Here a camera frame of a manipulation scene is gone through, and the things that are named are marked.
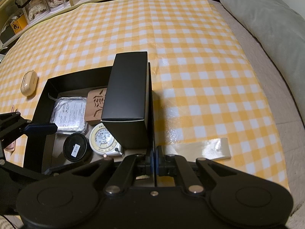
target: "metal bolt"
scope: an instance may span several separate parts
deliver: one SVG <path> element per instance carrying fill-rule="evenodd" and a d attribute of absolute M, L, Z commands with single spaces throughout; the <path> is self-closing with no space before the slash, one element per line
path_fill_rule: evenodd
<path fill-rule="evenodd" d="M 150 195 L 152 195 L 152 196 L 157 196 L 158 194 L 159 194 L 158 191 L 151 191 L 151 192 L 150 192 Z"/>
<path fill-rule="evenodd" d="M 202 191 L 204 191 L 204 188 L 200 185 L 191 185 L 191 186 L 189 186 L 189 191 L 191 193 L 197 194 L 197 193 L 201 193 Z"/>
<path fill-rule="evenodd" d="M 118 186 L 115 186 L 115 185 L 111 185 L 111 186 L 108 186 L 105 191 L 109 194 L 116 194 L 118 192 L 121 191 L 121 189 L 118 187 Z"/>

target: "white label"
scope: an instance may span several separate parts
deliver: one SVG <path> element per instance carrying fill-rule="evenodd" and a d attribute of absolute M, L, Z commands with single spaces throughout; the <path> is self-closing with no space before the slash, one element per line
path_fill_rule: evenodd
<path fill-rule="evenodd" d="M 61 131 L 82 131 L 86 101 L 61 101 L 56 110 L 54 123 Z"/>
<path fill-rule="evenodd" d="M 71 153 L 71 156 L 72 156 L 72 157 L 76 157 L 79 148 L 80 148 L 80 145 L 78 145 L 78 144 L 75 144 L 75 145 L 74 145 L 73 151 L 72 151 L 72 153 Z"/>

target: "round dial tool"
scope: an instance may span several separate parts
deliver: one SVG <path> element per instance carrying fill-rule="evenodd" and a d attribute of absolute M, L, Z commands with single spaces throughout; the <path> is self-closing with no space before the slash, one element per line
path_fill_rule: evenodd
<path fill-rule="evenodd" d="M 96 125 L 92 129 L 89 142 L 92 150 L 94 150 L 97 154 L 106 154 L 107 156 L 120 155 L 117 151 L 115 151 L 115 148 L 121 150 L 121 145 L 110 134 L 103 123 Z"/>

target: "open box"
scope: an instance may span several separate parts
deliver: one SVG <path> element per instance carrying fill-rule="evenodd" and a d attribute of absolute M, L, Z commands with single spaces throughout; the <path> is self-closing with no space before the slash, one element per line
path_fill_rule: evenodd
<path fill-rule="evenodd" d="M 56 98 L 82 96 L 86 97 L 88 92 L 94 89 L 106 88 L 108 86 L 112 66 L 89 69 L 66 75 L 53 77 L 47 80 L 38 101 L 33 123 L 49 123 L 54 109 Z M 147 149 L 125 150 L 124 157 L 130 154 L 146 154 L 150 160 L 151 150 L 154 148 L 154 125 L 153 125 L 153 100 L 150 63 L 148 63 L 149 73 L 149 106 L 147 133 L 149 147 Z M 30 136 L 27 139 L 23 167 L 44 172 L 48 168 L 57 167 L 70 163 L 63 154 L 63 142 L 68 135 L 47 135 Z M 90 161 L 95 161 L 102 156 L 93 152 Z M 122 157 L 116 157 L 115 161 L 121 161 Z"/>

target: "black round container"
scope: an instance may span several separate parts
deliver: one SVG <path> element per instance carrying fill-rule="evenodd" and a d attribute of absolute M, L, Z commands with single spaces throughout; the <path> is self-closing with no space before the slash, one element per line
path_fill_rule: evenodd
<path fill-rule="evenodd" d="M 71 134 L 63 144 L 63 154 L 71 162 L 88 160 L 92 154 L 89 140 L 81 133 Z"/>

